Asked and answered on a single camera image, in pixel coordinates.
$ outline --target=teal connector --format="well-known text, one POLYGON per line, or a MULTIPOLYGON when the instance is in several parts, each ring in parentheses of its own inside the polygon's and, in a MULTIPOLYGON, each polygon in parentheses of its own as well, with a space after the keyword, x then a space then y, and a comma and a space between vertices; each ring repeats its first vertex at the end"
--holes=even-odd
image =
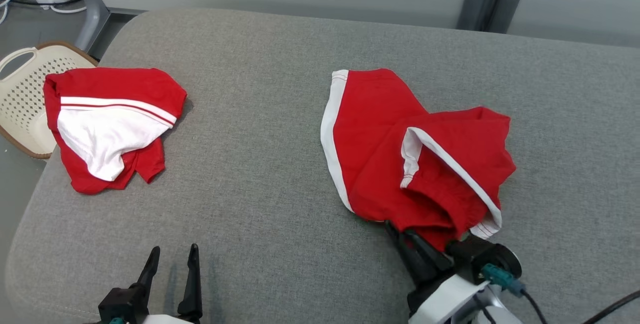
POLYGON ((482 272, 482 275, 484 275, 484 278, 489 280, 492 284, 500 285, 501 287, 509 290, 515 296, 522 297, 522 290, 525 289, 525 286, 521 281, 514 278, 510 272, 500 269, 493 264, 483 266, 480 271, 482 272))

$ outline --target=clothing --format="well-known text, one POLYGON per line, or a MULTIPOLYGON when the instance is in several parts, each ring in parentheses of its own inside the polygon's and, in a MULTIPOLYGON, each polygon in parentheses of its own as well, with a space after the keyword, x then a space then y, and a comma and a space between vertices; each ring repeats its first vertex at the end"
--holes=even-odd
POLYGON ((498 187, 515 171, 509 122, 482 107, 429 114, 392 71, 340 70, 320 135, 349 210, 444 250, 467 230, 487 238, 500 229, 498 187))
POLYGON ((71 186, 85 194, 124 189, 165 168, 160 135, 182 115, 186 91, 158 69, 73 69, 47 75, 48 127, 71 186))

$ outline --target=black cable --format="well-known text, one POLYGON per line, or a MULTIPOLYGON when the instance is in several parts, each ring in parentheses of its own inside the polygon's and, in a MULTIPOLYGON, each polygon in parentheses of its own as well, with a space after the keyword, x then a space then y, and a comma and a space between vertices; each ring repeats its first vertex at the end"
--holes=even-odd
POLYGON ((594 322, 597 322, 597 321, 601 320, 603 317, 606 317, 607 315, 611 314, 616 309, 620 308, 620 306, 623 306, 624 304, 627 304, 628 302, 632 301, 633 299, 638 299, 638 297, 640 297, 640 290, 634 291, 631 294, 629 294, 629 295, 623 297, 622 299, 616 301, 615 303, 611 304, 610 306, 607 306, 606 308, 604 308, 604 310, 602 310, 598 314, 595 314, 594 316, 592 316, 587 321, 583 322, 583 324, 594 324, 594 322))
POLYGON ((475 301, 476 305, 478 306, 478 308, 480 308, 480 310, 482 310, 482 313, 484 314, 484 316, 489 320, 489 322, 491 322, 491 324, 496 324, 496 320, 494 320, 494 317, 491 316, 491 314, 489 314, 489 310, 487 310, 486 306, 484 306, 482 304, 482 301, 480 301, 480 299, 478 299, 478 295, 473 295, 473 301, 475 301))
POLYGON ((81 2, 82 0, 70 0, 68 2, 61 3, 37 3, 37 2, 17 2, 16 0, 11 0, 11 3, 19 3, 20 5, 32 5, 32 6, 62 6, 62 5, 70 5, 73 3, 81 2))
POLYGON ((531 303, 531 306, 533 306, 534 310, 536 311, 535 313, 540 318, 540 321, 542 322, 542 324, 549 324, 546 318, 544 317, 544 315, 542 314, 542 310, 540 310, 540 306, 537 305, 538 303, 533 299, 533 297, 525 289, 522 289, 521 293, 531 303))

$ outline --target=gray table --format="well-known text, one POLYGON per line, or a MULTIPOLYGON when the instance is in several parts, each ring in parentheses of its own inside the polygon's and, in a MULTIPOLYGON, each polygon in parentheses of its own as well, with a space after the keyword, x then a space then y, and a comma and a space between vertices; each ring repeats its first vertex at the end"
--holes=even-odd
MULTIPOLYGON (((189 93, 166 171, 74 192, 59 155, 14 238, 7 291, 28 322, 97 321, 162 247, 152 312, 174 313, 200 246, 203 322, 406 322, 409 276, 379 224, 340 202, 320 146, 331 72, 389 68, 429 111, 512 117, 504 228, 550 322, 640 287, 640 51, 434 28, 176 9, 133 19, 101 66, 160 68, 189 93)), ((525 301, 507 296, 525 322, 525 301)), ((633 303, 603 322, 634 322, 633 303)))

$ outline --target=white laundry basket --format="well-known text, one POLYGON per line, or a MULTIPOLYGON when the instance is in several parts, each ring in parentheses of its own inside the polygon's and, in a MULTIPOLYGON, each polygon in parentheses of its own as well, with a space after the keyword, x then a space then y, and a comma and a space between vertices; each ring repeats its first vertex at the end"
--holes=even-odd
POLYGON ((31 58, 0 80, 0 134, 34 158, 49 158, 56 142, 47 126, 42 86, 45 76, 98 63, 67 43, 45 43, 13 52, 0 61, 0 71, 22 55, 31 58))

